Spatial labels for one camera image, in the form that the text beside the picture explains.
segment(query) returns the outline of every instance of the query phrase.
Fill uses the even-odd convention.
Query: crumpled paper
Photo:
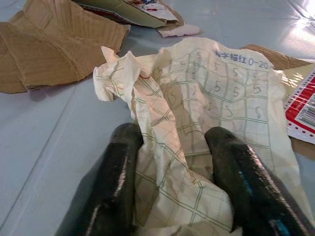
[[[137,58],[102,50],[107,63],[94,70],[95,92],[103,101],[123,99],[144,140],[135,181],[138,235],[230,235],[232,206],[212,183],[204,139],[213,126],[250,144],[311,218],[286,133],[283,73],[262,54],[207,38]]]

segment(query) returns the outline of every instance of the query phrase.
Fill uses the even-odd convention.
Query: handwriting practice sheet
[[[311,218],[286,133],[283,73],[262,54],[207,38],[137,58],[102,50],[107,63],[94,70],[95,92],[103,101],[123,99],[144,139],[135,182],[139,235],[230,235],[233,209],[212,182],[204,139],[214,126],[249,144]]]

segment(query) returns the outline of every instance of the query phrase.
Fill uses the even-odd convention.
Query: paper packaging
[[[140,26],[146,26],[151,28],[159,28],[164,26],[182,26],[184,21],[179,14],[172,8],[164,4],[177,20],[168,21],[149,15],[148,13],[141,11],[139,8],[128,4],[124,0],[74,0],[80,4],[84,9],[99,14],[101,16],[110,17],[118,20],[118,22],[126,22],[129,24],[135,24]]]
[[[105,62],[100,47],[118,52],[128,31],[70,0],[28,0],[0,23],[0,91],[78,82]]]
[[[135,181],[139,235],[229,235],[231,204],[210,181],[204,133],[213,126],[251,145],[312,218],[286,134],[283,73],[266,57],[206,38],[137,58],[103,53],[108,63],[94,70],[95,92],[100,100],[121,97],[144,141]]]
[[[296,68],[297,73],[302,73],[302,75],[305,75],[305,76],[308,75],[308,73],[312,70],[312,66],[304,67],[302,69],[297,68],[300,66],[310,65],[310,63],[307,61],[288,57],[281,53],[275,52],[273,50],[270,50],[270,49],[267,49],[258,45],[251,44],[244,48],[251,49],[253,51],[258,51],[264,54],[264,56],[275,66],[274,69],[277,69],[277,70],[292,69],[294,71],[294,68]],[[294,73],[292,72],[292,70],[289,70],[287,74],[290,75]],[[292,148],[296,153],[299,153],[311,160],[315,160],[315,145],[311,143],[306,143],[304,141],[301,141],[292,137],[290,137],[290,139],[292,143]]]

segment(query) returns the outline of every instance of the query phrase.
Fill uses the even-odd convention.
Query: corrugated cardboard
[[[105,62],[100,47],[118,52],[128,31],[70,0],[28,0],[0,23],[0,91],[78,82]]]
[[[139,10],[138,8],[128,4],[124,0],[74,0],[84,9],[94,12],[119,22],[136,24],[151,28],[159,28],[164,26],[182,26],[184,21],[182,17],[172,8],[161,2],[172,14],[177,21],[167,21],[159,19]]]
[[[288,57],[281,53],[254,44],[248,45],[244,48],[264,54],[265,57],[268,58],[268,60],[275,66],[275,70],[292,69],[310,64],[309,62]],[[292,148],[295,152],[311,160],[315,160],[315,145],[292,137],[290,138],[292,142]]]

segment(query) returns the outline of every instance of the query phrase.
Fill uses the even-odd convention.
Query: gray floor
[[[1,0],[0,21],[24,0]],[[187,23],[227,47],[259,44],[315,62],[315,0],[167,0]],[[182,38],[133,26],[121,55],[153,54]],[[113,129],[131,121],[121,100],[98,101],[91,79],[24,94],[0,94],[0,236],[53,235],[81,178]],[[315,162],[298,155],[315,212]]]

